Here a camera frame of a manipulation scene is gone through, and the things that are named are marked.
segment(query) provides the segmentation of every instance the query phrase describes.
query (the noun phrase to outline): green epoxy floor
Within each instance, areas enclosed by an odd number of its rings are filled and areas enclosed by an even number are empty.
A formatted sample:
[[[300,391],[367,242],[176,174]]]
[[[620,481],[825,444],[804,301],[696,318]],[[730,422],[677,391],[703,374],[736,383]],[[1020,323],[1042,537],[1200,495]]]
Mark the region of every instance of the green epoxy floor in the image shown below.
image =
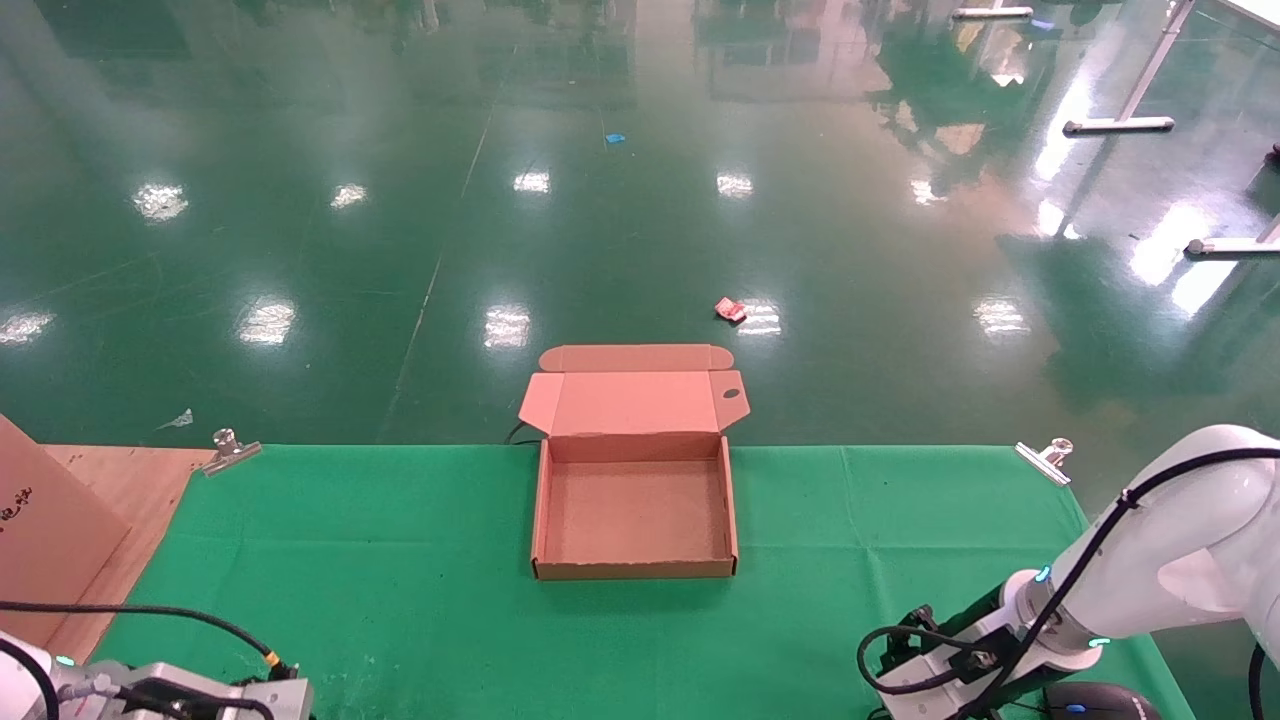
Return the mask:
[[[1280,433],[1280,266],[1178,252],[1280,211],[1280,42],[1206,1],[1143,105],[1178,129],[1068,140],[1169,4],[1030,4],[0,3],[0,411],[499,442],[547,347],[713,342],[735,443],[1065,436],[1098,511],[1196,427]],[[1160,638],[1201,716],[1245,637]]]

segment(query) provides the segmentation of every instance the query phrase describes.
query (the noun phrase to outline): white table leg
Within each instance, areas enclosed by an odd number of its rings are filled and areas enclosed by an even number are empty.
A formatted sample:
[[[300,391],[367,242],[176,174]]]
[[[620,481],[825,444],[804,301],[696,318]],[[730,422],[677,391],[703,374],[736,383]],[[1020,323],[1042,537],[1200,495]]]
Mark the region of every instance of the white table leg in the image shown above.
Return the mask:
[[[1129,91],[1129,99],[1124,102],[1124,109],[1114,119],[1108,120],[1071,120],[1066,123],[1062,132],[1066,135],[1097,135],[1106,132],[1121,132],[1121,131],[1171,131],[1174,129],[1174,119],[1166,117],[1155,118],[1134,118],[1133,114],[1138,110],[1138,104],[1142,102],[1142,96],[1147,94],[1147,88],[1151,87],[1151,81],[1156,79],[1156,73],[1160,72],[1160,65],[1165,63],[1165,56],[1169,55],[1169,50],[1174,46],[1174,41],[1178,40],[1178,33],[1183,31],[1183,24],[1187,18],[1192,15],[1192,10],[1196,8],[1196,0],[1180,0],[1178,8],[1174,9],[1174,14],[1169,18],[1169,23],[1165,26],[1164,33],[1160,36],[1160,42],[1156,44],[1156,49],[1151,53],[1151,58],[1147,60],[1147,67],[1142,69],[1142,74],[1138,76],[1138,82]]]
[[[995,0],[991,8],[960,8],[951,13],[954,20],[1025,20],[1030,8],[1005,8],[1005,0]]]
[[[1187,252],[1201,258],[1210,255],[1280,255],[1280,215],[1258,237],[1211,237],[1193,240]]]

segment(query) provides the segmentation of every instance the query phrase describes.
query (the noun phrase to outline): green tablecloth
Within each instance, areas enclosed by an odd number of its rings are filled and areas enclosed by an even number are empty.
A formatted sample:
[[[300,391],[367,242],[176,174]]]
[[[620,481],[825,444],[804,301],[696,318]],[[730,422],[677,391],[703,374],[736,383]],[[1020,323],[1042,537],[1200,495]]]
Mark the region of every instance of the green tablecloth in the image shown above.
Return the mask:
[[[1084,528],[1070,491],[1005,447],[749,447],[732,462],[736,578],[539,583],[536,448],[271,446],[192,479],[129,600],[248,628],[315,680],[320,720],[861,719],[877,705],[854,665],[865,632],[923,602],[946,618]],[[169,618],[119,618],[97,655],[261,670]],[[1078,678],[1192,717],[1147,637]]]

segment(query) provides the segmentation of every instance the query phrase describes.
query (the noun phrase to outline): open cardboard box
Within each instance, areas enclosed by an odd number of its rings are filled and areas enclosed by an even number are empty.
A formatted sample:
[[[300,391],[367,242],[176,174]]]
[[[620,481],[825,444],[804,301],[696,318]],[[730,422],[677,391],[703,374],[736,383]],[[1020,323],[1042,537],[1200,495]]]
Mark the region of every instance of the open cardboard box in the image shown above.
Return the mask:
[[[722,430],[750,413],[733,356],[710,345],[567,345],[539,365],[520,407],[547,433],[534,575],[732,575],[737,528]]]
[[[128,525],[0,415],[0,597],[77,602]],[[42,646],[61,615],[0,612],[0,630]]]

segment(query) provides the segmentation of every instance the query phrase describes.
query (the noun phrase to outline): cable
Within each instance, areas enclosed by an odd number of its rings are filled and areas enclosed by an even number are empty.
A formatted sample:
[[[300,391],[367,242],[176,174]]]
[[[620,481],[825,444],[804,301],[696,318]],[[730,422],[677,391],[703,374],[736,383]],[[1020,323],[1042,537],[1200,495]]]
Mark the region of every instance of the cable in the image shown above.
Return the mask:
[[[1062,579],[1062,584],[1059,585],[1056,591],[1053,591],[1053,596],[1050,597],[1048,602],[1044,605],[1039,615],[1036,618],[1036,621],[1032,623],[1032,626],[1027,630],[1027,634],[1023,637],[1023,641],[1018,644],[1018,648],[1004,662],[1004,665],[1000,669],[1000,673],[996,675],[996,679],[992,680],[991,684],[988,684],[986,688],[983,688],[982,693],[979,693],[978,697],[973,700],[973,702],[965,705],[965,707],[963,708],[964,712],[972,716],[975,712],[989,710],[989,705],[995,694],[1005,684],[1009,676],[1014,674],[1014,669],[1027,655],[1027,651],[1029,651],[1032,646],[1036,643],[1036,638],[1039,635],[1041,630],[1053,616],[1053,614],[1057,612],[1059,606],[1061,606],[1062,601],[1066,600],[1066,593],[1071,592],[1071,588],[1075,587],[1075,583],[1080,579],[1080,575],[1084,574],[1084,568],[1098,553],[1098,550],[1102,547],[1102,542],[1106,541],[1107,536],[1111,534],[1111,530],[1115,529],[1116,523],[1120,521],[1120,518],[1123,518],[1124,514],[1128,512],[1129,510],[1138,506],[1139,500],[1142,500],[1147,493],[1158,488],[1160,486],[1175,478],[1180,478],[1181,475],[1185,475],[1193,470],[1199,470],[1201,468],[1207,468],[1210,465],[1219,465],[1221,462],[1233,462],[1235,460],[1265,460],[1265,459],[1280,459],[1280,448],[1240,447],[1235,450],[1220,450],[1217,452],[1208,452],[1206,455],[1192,457],[1190,460],[1184,460],[1181,462],[1165,468],[1164,470],[1138,483],[1138,486],[1134,487],[1133,489],[1123,491],[1120,493],[1120,497],[1116,498],[1115,507],[1111,509],[1111,512],[1107,514],[1107,516],[1098,525],[1097,532],[1093,533],[1092,538],[1089,538],[1089,542],[1084,546],[1084,551],[1076,559],[1075,565],[1071,566],[1071,570],[1066,574],[1066,578]]]
[[[122,687],[116,691],[115,697],[123,700],[127,703],[136,705],[142,710],[148,710],[159,715],[166,715],[174,720],[191,720],[191,716],[174,708],[170,703],[160,702],[159,700],[128,687]]]
[[[54,689],[54,680],[49,676],[49,673],[45,673],[45,669],[36,662],[36,659],[31,653],[4,638],[0,638],[0,652],[17,660],[18,665],[22,665],[31,673],[31,676],[36,680],[36,685],[40,687],[40,697],[45,701],[45,720],[58,720],[58,691]]]
[[[12,600],[0,600],[0,611],[10,612],[67,612],[70,615],[96,615],[96,614],[115,614],[115,615],[173,615],[177,618],[187,618],[188,620],[198,620],[207,625],[212,625],[220,630],[225,630],[237,638],[244,641],[253,650],[262,656],[262,661],[266,666],[271,669],[271,676],[282,678],[289,673],[289,669],[280,660],[275,651],[266,647],[266,644],[248,634],[247,630],[228,623],[216,615],[210,615],[209,612],[201,612],[198,610],[187,610],[186,607],[170,607],[168,605],[73,605],[73,603],[54,603],[54,602],[17,602]]]
[[[513,437],[516,437],[516,433],[520,432],[520,428],[526,428],[526,427],[529,427],[529,423],[526,423],[524,420],[520,420],[518,423],[516,423],[516,427],[511,428],[511,432],[507,433],[507,439],[502,441],[502,445],[511,445],[511,439]]]
[[[858,653],[856,653],[858,671],[863,674],[863,679],[867,680],[868,685],[876,688],[878,692],[882,692],[884,694],[911,694],[924,691],[932,691],[934,688],[941,688],[942,685],[950,683],[951,680],[955,680],[960,675],[960,671],[956,669],[951,669],[941,675],[934,675],[928,680],[920,680],[919,683],[909,683],[906,685],[886,685],[879,680],[877,680],[876,676],[872,675],[870,670],[867,667],[867,648],[869,648],[872,643],[876,642],[876,639],[883,635],[915,635],[919,638],[928,638],[931,641],[940,642],[942,644],[948,644],[959,650],[969,650],[969,651],[979,650],[979,647],[973,643],[957,641],[952,637],[943,635],[942,633],[925,630],[924,628],[913,628],[910,625],[886,625],[883,628],[877,628],[870,633],[867,633],[867,637],[863,638],[863,642],[858,643]]]
[[[1036,712],[1043,712],[1044,715],[1048,715],[1048,711],[1050,711],[1048,707],[1036,707],[1034,705],[1027,705],[1025,702],[1009,701],[1005,705],[1012,705],[1014,707],[1023,707],[1023,708],[1027,708],[1027,710],[1034,710]]]
[[[1262,643],[1253,646],[1253,655],[1249,657],[1249,712],[1253,720],[1262,720],[1262,662],[1267,659],[1267,651],[1262,650]]]
[[[271,712],[271,708],[268,707],[266,703],[264,703],[262,701],[247,700],[247,698],[242,698],[242,697],[214,697],[214,696],[204,694],[204,693],[200,693],[200,694],[204,696],[204,697],[201,697],[198,701],[188,702],[187,706],[196,707],[196,708],[210,708],[210,710],[214,710],[214,711],[221,710],[224,707],[236,707],[236,708],[239,708],[239,710],[252,710],[253,712],[257,712],[259,715],[261,715],[262,720],[275,720],[275,714]]]

